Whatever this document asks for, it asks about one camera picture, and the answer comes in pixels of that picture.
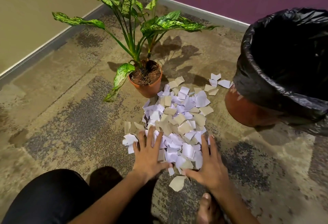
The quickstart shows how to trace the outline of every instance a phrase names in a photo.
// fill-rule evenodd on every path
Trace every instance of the left hand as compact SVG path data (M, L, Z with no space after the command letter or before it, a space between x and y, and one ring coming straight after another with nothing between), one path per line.
M172 167L172 164L167 162L158 162L158 153L162 141L163 132L160 132L154 147L152 143L154 140L155 127L150 127L147 135L147 143L145 143L145 132L139 132L140 150L137 147L137 143L133 143L133 150L135 154L135 162L133 165L133 171L140 173L145 178L145 184L156 176L161 170Z

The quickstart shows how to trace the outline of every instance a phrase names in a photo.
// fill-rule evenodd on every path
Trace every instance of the black pants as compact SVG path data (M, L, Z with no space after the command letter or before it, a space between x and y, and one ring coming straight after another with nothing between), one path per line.
M66 224L122 179L112 167L104 168L99 169L96 176L92 177L91 175L90 186L77 172L72 170L58 169L38 176L17 195L2 224ZM125 209L129 214L123 212L118 222L126 223L129 221L127 218L134 216L133 212L137 212L140 216L141 209L138 207L140 204L142 210L149 207L146 213L144 212L143 216L140 216L143 223L152 222L150 206L153 189L148 194L145 190L147 192L149 190L141 189ZM148 203L145 203L146 196L148 198L150 196L150 199L147 200Z

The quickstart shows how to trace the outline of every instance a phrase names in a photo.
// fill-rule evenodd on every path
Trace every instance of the fingernail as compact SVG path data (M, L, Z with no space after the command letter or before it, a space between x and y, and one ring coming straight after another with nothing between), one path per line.
M206 198L206 199L211 199L211 195L209 193L207 193L207 192L205 192L203 194L203 197Z

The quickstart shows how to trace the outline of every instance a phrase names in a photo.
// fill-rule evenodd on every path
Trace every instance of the trash bin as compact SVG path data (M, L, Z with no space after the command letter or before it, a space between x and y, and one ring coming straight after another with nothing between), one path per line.
M328 136L328 12L293 8L250 25L228 94L226 105L234 102L232 94L241 98L239 102L248 102L238 106L235 100L230 102L234 106L227 105L237 120L243 111L233 109L256 106L273 123L279 119L311 134Z

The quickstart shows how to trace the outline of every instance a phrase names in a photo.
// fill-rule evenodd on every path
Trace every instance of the right hand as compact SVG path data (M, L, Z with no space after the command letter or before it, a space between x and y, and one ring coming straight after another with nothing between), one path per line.
M207 140L202 135L203 166L197 172L186 169L186 176L195 179L200 184L207 187L217 200L224 201L233 192L232 184L229 180L228 169L221 160L221 154L217 150L214 137L210 136L211 155L209 153Z

